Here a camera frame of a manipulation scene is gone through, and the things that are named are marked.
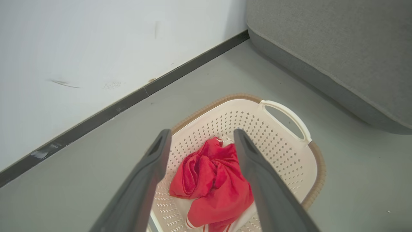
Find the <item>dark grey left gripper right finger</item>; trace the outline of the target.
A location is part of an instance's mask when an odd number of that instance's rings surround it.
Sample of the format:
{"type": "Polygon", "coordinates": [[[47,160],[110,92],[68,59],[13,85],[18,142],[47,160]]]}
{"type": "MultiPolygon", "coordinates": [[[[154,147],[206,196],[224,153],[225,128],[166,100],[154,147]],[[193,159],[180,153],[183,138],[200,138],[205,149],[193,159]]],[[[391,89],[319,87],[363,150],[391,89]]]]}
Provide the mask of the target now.
{"type": "Polygon", "coordinates": [[[263,232],[319,229],[246,132],[233,132],[241,173],[249,181],[263,232]]]}

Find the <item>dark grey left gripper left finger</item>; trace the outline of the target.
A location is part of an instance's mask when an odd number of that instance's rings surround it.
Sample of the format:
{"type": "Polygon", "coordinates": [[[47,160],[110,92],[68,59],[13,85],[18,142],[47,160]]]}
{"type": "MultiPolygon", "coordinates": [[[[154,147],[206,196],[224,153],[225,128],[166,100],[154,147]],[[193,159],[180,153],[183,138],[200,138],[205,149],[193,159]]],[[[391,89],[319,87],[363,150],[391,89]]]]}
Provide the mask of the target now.
{"type": "Polygon", "coordinates": [[[133,168],[91,232],[145,232],[157,184],[165,177],[171,147],[171,130],[161,130],[133,168]]]}

